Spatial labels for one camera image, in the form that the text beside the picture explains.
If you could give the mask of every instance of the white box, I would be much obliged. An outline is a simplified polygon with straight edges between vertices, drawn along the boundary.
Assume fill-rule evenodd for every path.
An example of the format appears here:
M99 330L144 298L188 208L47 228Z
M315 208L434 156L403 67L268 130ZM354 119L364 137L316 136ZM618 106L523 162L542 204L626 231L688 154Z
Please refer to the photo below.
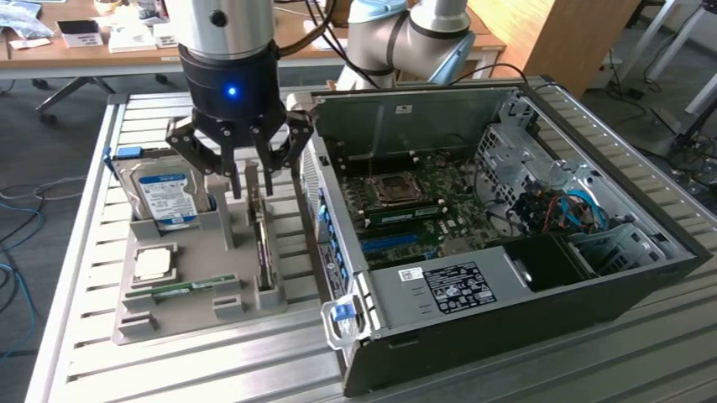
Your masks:
M100 26L95 21L57 21L57 26L68 48L103 45Z
M142 24L112 28L108 49L109 53L155 50L155 38L150 28Z
M616 65L616 70L620 71L620 66L622 65L624 61L616 56L616 52L613 52L613 63L609 62L609 54L605 56L605 59L602 59L602 65L601 68L595 74L595 78L593 78L593 82L590 82L590 85L587 87L589 90L601 90L607 86L609 81L613 79L614 72L613 72L613 65Z
M178 38L171 23L155 24L152 30L158 48L174 48L178 46Z

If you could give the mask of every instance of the cpu socket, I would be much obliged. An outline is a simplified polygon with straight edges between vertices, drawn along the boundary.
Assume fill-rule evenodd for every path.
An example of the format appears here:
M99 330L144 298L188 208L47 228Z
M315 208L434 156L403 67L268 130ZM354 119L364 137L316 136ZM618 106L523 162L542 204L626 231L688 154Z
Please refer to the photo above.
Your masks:
M423 200L415 177L407 173L377 175L368 181L382 206L398 206Z

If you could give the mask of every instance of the power supply label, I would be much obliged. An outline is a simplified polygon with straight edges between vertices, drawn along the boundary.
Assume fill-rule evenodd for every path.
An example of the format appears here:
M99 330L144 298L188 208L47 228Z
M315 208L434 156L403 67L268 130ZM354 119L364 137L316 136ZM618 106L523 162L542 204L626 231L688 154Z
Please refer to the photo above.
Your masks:
M184 192L188 184L184 174L144 176L139 179L152 216L162 224L180 224L198 217L194 199Z
M423 271L423 278L442 313L455 313L497 301L474 262Z

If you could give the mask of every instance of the blue cable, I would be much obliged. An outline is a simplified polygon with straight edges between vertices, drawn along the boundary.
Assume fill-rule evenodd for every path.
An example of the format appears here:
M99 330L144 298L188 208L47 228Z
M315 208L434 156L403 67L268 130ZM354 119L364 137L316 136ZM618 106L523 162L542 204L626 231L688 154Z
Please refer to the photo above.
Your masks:
M607 223L605 221L605 216L602 215L601 208L597 206L595 201L593 200L593 197L587 194L587 192L581 191L581 190L573 190L573 191L569 191L567 194L570 196L578 196L582 200L585 200L585 202L587 202L593 211L597 212L597 217L599 218L599 221L601 221L601 227L606 228Z
M15 275L17 279L17 283L20 284L20 290L23 291L24 301L27 302L27 309L31 312L31 328L28 329L27 334L24 335L24 338L19 340L11 347L11 349L3 354L3 357L0 357L0 364L3 361L11 356L11 354L23 347L23 344L25 344L32 336L35 335L35 311L32 310L32 301L31 301L31 293L27 290L27 285L23 281L23 276L9 267L7 264L0 263L0 269L5 270L9 275Z
M35 234L39 232L40 228L43 227L43 223L45 222L45 220L43 218L43 213L40 211L32 209L32 208L13 207L13 206L9 206L9 205L4 204L1 201L0 201L0 207L7 208L8 210L15 210L16 212L31 212L32 214L35 214L37 216L37 226L35 227L32 232L27 235L27 237L20 239L19 242L16 242L15 244L12 244L11 246L8 246L4 249L0 249L0 253L1 253L1 252L8 252L9 250L13 250L17 246L20 246L23 243L25 243L35 236Z
M570 206L567 205L567 198L566 197L562 197L561 198L561 207L562 207L562 212L566 213L566 217L567 217L567 220L570 220L570 222L577 225L578 227L582 226L582 222L581 220L578 220L575 218L575 216L573 215L573 213L570 212Z

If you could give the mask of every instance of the metal worktable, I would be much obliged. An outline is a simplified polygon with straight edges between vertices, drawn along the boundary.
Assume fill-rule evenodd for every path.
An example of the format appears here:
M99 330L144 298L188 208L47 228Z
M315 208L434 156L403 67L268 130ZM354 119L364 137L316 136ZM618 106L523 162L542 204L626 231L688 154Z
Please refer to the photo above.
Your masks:
M716 250L714 216L561 89L545 87L539 94L689 233ZM287 172L268 201L288 278L288 311L210 331L115 346L109 335L129 208L103 168L101 150L108 145L164 146L167 118L190 111L191 99L183 93L129 96L107 108L28 402L685 403L717 395L713 259L617 321L359 399L344 399L336 355L323 338L316 282ZM558 153L571 152L557 133L547 130L541 135ZM238 160L254 157L252 150L236 152Z

